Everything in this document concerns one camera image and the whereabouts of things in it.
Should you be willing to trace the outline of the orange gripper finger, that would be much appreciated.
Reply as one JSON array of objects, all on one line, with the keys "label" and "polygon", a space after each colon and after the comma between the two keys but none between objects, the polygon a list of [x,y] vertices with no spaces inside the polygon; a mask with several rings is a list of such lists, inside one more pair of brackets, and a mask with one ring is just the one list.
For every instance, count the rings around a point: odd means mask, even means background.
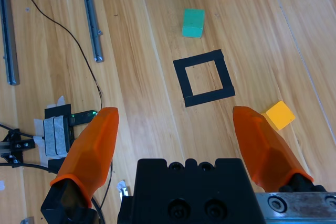
[{"label": "orange gripper finger", "polygon": [[93,195],[107,180],[118,124],[118,109],[103,108],[74,141],[40,209],[47,223],[104,223]]},{"label": "orange gripper finger", "polygon": [[313,184],[313,178],[263,115],[247,106],[235,106],[233,121],[248,173],[265,192],[325,192],[323,186]]}]

